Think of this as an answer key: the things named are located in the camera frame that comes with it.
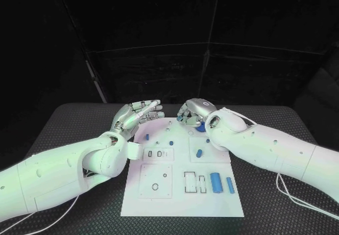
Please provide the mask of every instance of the blue object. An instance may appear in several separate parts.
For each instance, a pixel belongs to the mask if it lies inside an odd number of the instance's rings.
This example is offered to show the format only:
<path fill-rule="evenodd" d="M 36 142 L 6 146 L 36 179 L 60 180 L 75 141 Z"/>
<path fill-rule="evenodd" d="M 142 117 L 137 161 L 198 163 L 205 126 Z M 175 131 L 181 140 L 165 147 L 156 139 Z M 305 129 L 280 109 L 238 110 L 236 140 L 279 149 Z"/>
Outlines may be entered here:
<path fill-rule="evenodd" d="M 207 129 L 205 129 L 205 122 L 202 121 L 202 124 L 199 127 L 197 127 L 197 130 L 201 131 L 201 132 L 205 132 Z"/>
<path fill-rule="evenodd" d="M 230 177 L 227 178 L 227 181 L 228 181 L 230 193 L 234 193 L 234 192 L 236 192 L 236 189 L 234 189 L 233 180 L 231 180 Z"/>
<path fill-rule="evenodd" d="M 214 193 L 221 193 L 223 192 L 221 174 L 215 172 L 210 176 L 211 176 Z"/>
<path fill-rule="evenodd" d="M 199 158 L 204 154 L 204 151 L 199 149 L 198 152 L 197 152 L 197 157 Z"/>

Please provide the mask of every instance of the cable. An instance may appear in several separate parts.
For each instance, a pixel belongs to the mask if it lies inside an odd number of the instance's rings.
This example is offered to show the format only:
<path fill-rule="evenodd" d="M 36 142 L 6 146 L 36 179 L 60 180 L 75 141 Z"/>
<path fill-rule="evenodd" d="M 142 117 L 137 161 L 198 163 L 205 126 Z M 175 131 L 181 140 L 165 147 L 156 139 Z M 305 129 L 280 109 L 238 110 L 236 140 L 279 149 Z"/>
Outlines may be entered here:
<path fill-rule="evenodd" d="M 67 215 L 67 213 L 68 213 L 70 210 L 73 209 L 73 206 L 74 206 L 74 204 L 75 204 L 78 198 L 80 198 L 80 196 L 77 196 L 77 199 L 75 199 L 75 201 L 73 202 L 73 205 L 71 205 L 70 209 L 67 210 L 67 212 L 64 213 L 62 217 L 61 217 L 45 229 L 42 229 L 42 230 L 39 230 L 39 231 L 35 231 L 35 232 L 32 232 L 32 233 L 29 233 L 29 234 L 25 234 L 25 235 L 38 234 L 38 233 L 41 233 L 42 231 L 45 231 L 47 229 L 49 229 L 49 228 L 60 222 L 60 220 L 64 218 L 64 216 Z M 5 229 L 5 230 L 0 232 L 0 235 L 2 235 L 10 228 L 13 228 L 23 220 L 26 220 L 32 215 L 34 215 L 34 213 L 32 213 L 29 216 L 26 216 L 19 222 L 16 222 L 8 229 Z"/>
<path fill-rule="evenodd" d="M 233 111 L 233 110 L 230 110 L 230 109 L 227 109 L 227 110 L 228 110 L 230 112 L 233 112 L 236 115 L 238 115 L 241 118 L 244 118 L 244 119 L 247 119 L 249 121 L 251 121 L 254 125 L 257 125 L 257 123 L 256 123 L 250 118 L 247 118 L 243 114 L 237 113 L 236 111 Z M 279 183 L 277 183 L 279 178 L 282 179 L 286 192 L 285 192 L 285 191 L 280 189 L 280 187 L 279 187 Z M 285 195 L 289 196 L 289 198 L 292 199 L 292 201 L 293 201 L 298 205 L 300 205 L 302 207 L 306 207 L 306 208 L 309 208 L 309 209 L 312 209 L 312 210 L 315 210 L 315 211 L 318 211 L 318 212 L 326 214 L 329 217 L 332 217 L 332 218 L 335 218 L 335 219 L 339 220 L 339 216 L 338 216 L 338 215 L 335 215 L 335 214 L 329 213 L 328 211 L 322 210 L 321 208 L 318 208 L 316 206 L 313 206 L 311 203 L 305 202 L 302 199 L 299 199 L 299 198 L 296 198 L 295 196 L 290 195 L 289 189 L 287 189 L 286 184 L 285 184 L 285 179 L 283 179 L 280 173 L 277 173 L 276 186 L 277 186 L 277 190 L 279 190 Z"/>

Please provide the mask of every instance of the gray table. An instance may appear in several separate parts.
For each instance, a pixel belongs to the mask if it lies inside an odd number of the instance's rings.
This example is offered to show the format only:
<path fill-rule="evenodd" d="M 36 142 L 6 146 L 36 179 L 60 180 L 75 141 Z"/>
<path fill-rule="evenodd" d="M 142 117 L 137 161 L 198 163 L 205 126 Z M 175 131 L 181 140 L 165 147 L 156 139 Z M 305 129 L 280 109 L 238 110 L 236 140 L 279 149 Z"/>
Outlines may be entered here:
<path fill-rule="evenodd" d="M 110 129 L 113 117 L 123 104 L 71 103 L 62 105 L 45 125 L 28 156 L 65 144 L 96 138 Z M 302 140 L 316 143 L 293 109 L 285 106 L 227 107 L 260 124 Z M 181 105 L 165 104 L 168 117 L 175 117 Z M 240 199 L 246 218 L 220 217 L 120 217 L 129 164 L 119 177 L 100 184 L 80 196 L 60 223 L 41 234 L 49 235 L 335 235 L 339 222 L 296 205 L 276 189 L 276 174 L 256 168 L 231 155 Z M 295 196 L 332 213 L 339 214 L 335 201 L 312 186 L 285 177 Z M 23 235 L 45 228 L 61 217 L 73 200 L 38 212 L 6 234 Z M 0 231 L 23 216 L 0 223 Z"/>

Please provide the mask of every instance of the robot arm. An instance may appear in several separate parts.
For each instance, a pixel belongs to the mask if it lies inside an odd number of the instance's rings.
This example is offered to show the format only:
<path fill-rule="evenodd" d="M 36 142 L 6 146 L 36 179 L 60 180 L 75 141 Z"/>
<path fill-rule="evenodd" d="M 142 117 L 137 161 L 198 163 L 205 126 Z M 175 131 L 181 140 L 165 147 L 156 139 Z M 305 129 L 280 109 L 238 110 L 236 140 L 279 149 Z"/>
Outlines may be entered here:
<path fill-rule="evenodd" d="M 192 126 L 205 121 L 207 135 L 220 150 L 230 150 L 257 167 L 302 180 L 339 202 L 338 152 L 267 126 L 259 124 L 249 126 L 231 110 L 227 108 L 217 110 L 212 103 L 204 99 L 186 101 L 178 113 L 178 116 L 181 115 L 185 117 L 178 120 L 185 124 L 194 123 L 191 119 L 197 121 Z"/>
<path fill-rule="evenodd" d="M 155 112 L 159 104 L 126 105 L 98 138 L 41 152 L 0 172 L 0 222 L 55 207 L 122 173 L 127 158 L 142 157 L 142 144 L 127 142 L 139 123 L 165 116 Z M 84 175 L 83 169 L 94 175 Z"/>

